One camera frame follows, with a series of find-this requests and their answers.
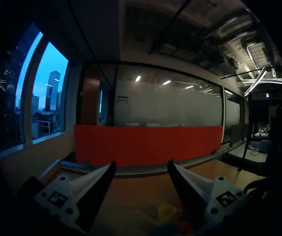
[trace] window frame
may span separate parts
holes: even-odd
[[[33,95],[33,86],[37,74],[37,70],[39,67],[39,64],[42,60],[43,54],[50,42],[49,37],[43,34],[41,37],[39,43],[37,44],[33,55],[31,57],[31,60],[29,62],[29,65],[26,70],[26,74],[24,76],[24,81],[22,85],[22,93],[20,97],[20,107],[21,107],[21,112],[20,112],[20,117],[19,117],[19,124],[21,127],[21,135],[24,137],[24,142],[21,144],[8,148],[6,150],[3,150],[0,152],[0,159],[3,158],[4,156],[10,155],[16,151],[22,150],[26,147],[29,147],[31,145],[37,144],[39,142],[48,140],[53,137],[57,137],[66,131],[66,103],[67,103],[67,90],[68,90],[68,84],[69,84],[69,79],[71,77],[71,72],[73,68],[73,63],[70,60],[70,57],[66,57],[64,54],[62,54],[59,49],[57,49],[54,44],[53,46],[68,60],[67,67],[66,67],[66,72],[64,76],[64,81],[62,85],[62,95],[61,95],[61,100],[63,101],[61,103],[62,109],[62,120],[60,120],[60,127],[62,128],[59,132],[54,133],[54,134],[49,134],[44,137],[40,137],[37,139],[32,139],[32,129],[31,129],[31,102],[32,102],[32,95]]]

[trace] skyscraper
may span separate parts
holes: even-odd
[[[59,112],[60,97],[61,97],[61,91],[57,93],[57,100],[56,100],[56,112]]]
[[[38,102],[40,100],[40,97],[38,96],[32,96],[32,103],[31,103],[31,114],[34,114],[38,111]]]
[[[57,103],[57,91],[60,79],[60,73],[58,71],[52,71],[49,74],[46,100],[45,100],[45,111],[56,110]]]

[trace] exposed ductwork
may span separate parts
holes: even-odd
[[[251,43],[251,44],[249,44],[249,45],[247,46],[247,48],[246,48],[246,51],[247,51],[247,54],[248,54],[250,60],[252,61],[253,65],[254,65],[255,68],[258,70],[258,73],[260,73],[260,70],[259,70],[260,67],[259,67],[259,65],[258,65],[258,62],[256,61],[256,58],[255,58],[255,56],[253,55],[252,51],[250,50],[250,47],[253,46],[253,45],[255,45],[254,42]]]

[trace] glass partition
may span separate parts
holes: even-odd
[[[240,124],[240,106],[242,103],[242,97],[225,89],[225,102],[226,116],[223,143],[227,143],[231,140],[232,125]]]
[[[167,70],[119,65],[114,125],[222,125],[221,90],[216,84]]]

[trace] city building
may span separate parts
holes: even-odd
[[[31,99],[31,114],[34,114],[38,111],[38,103],[39,103],[40,97],[38,96],[32,96]]]
[[[47,91],[46,91],[45,111],[56,110],[59,79],[60,79],[60,73],[58,71],[55,70],[50,72],[48,83],[46,84]]]
[[[31,114],[32,139],[59,132],[59,125],[59,113],[55,111],[37,111]]]
[[[59,112],[60,98],[61,98],[61,91],[57,93],[57,99],[56,99],[56,112]]]

